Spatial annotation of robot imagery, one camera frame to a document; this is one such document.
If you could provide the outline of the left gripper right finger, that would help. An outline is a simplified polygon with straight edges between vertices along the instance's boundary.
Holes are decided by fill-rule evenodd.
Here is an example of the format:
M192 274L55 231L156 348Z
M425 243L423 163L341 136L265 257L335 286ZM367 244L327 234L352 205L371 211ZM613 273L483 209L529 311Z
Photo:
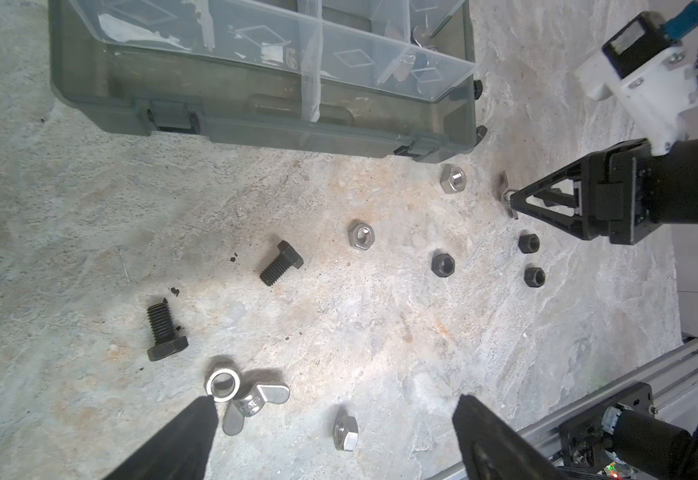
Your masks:
M452 416L469 479L564 479L565 475L472 395Z

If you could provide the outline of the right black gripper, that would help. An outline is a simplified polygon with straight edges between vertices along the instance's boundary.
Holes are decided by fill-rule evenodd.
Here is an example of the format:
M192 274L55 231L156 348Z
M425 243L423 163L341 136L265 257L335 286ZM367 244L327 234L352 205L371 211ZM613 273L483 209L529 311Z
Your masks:
M602 236L617 245L634 245L663 225L698 224L698 139L660 157L645 140L622 142L515 191L509 206L580 240Z

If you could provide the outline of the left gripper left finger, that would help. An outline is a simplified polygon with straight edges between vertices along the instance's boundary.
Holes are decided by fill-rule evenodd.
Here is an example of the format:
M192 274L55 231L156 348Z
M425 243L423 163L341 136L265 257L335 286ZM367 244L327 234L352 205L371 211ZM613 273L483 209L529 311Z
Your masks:
M218 423L212 397L198 397L106 479L203 479Z

